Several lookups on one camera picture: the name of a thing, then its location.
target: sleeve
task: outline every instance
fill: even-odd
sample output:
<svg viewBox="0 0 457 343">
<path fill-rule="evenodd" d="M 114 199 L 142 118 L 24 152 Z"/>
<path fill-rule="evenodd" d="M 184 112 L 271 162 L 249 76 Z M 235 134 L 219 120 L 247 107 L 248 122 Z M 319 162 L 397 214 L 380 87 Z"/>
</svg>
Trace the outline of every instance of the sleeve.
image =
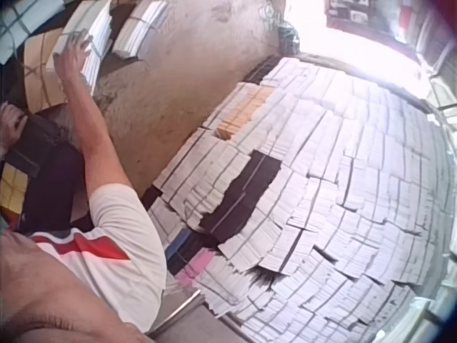
<svg viewBox="0 0 457 343">
<path fill-rule="evenodd" d="M 89 207 L 96 230 L 113 239 L 161 293 L 166 282 L 164 249 L 136 192 L 123 184 L 107 184 L 94 191 Z"/>
</svg>

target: white t-shirt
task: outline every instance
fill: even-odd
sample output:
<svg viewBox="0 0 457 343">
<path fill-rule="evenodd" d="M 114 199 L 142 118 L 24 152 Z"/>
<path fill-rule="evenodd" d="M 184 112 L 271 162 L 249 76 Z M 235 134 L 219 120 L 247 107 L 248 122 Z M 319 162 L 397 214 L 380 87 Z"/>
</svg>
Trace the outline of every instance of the white t-shirt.
<svg viewBox="0 0 457 343">
<path fill-rule="evenodd" d="M 89 207 L 92 231 L 37 232 L 31 239 L 105 300 L 123 322 L 147 332 L 166 281 L 165 254 L 156 228 L 136 192 L 123 184 L 99 187 Z"/>
</svg>

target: hand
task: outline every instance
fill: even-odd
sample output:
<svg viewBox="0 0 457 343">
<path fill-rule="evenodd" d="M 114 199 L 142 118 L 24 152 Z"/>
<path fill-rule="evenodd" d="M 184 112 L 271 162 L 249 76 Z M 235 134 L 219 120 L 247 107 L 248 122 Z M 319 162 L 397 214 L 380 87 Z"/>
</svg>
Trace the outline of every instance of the hand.
<svg viewBox="0 0 457 343">
<path fill-rule="evenodd" d="M 84 62 L 91 53 L 86 49 L 92 42 L 92 36 L 85 39 L 86 35 L 87 30 L 72 33 L 68 37 L 62 53 L 54 54 L 54 68 L 62 82 L 81 77 Z"/>
<path fill-rule="evenodd" d="M 5 154 L 21 137 L 26 126 L 27 116 L 6 102 L 1 105 L 0 113 L 0 155 Z"/>
</svg>

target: dirty floor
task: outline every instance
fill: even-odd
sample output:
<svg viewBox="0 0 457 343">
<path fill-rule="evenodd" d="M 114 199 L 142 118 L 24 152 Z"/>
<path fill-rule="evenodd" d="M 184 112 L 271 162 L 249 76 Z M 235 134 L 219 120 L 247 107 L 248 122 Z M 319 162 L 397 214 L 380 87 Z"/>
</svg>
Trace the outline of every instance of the dirty floor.
<svg viewBox="0 0 457 343">
<path fill-rule="evenodd" d="M 236 83 L 278 48 L 268 7 L 274 1 L 170 2 L 147 59 L 101 78 L 96 92 L 140 194 Z"/>
</svg>

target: man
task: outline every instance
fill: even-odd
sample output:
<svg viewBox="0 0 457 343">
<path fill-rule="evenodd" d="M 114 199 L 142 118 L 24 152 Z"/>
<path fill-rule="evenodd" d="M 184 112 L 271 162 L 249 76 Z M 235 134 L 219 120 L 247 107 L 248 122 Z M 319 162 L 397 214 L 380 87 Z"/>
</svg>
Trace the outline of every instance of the man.
<svg viewBox="0 0 457 343">
<path fill-rule="evenodd" d="M 81 79 L 90 40 L 69 37 L 54 56 L 85 161 L 95 229 L 60 237 L 0 237 L 0 342 L 145 342 L 165 287 L 159 236 L 131 188 L 109 132 Z M 25 119 L 9 113 L 11 146 Z"/>
</svg>

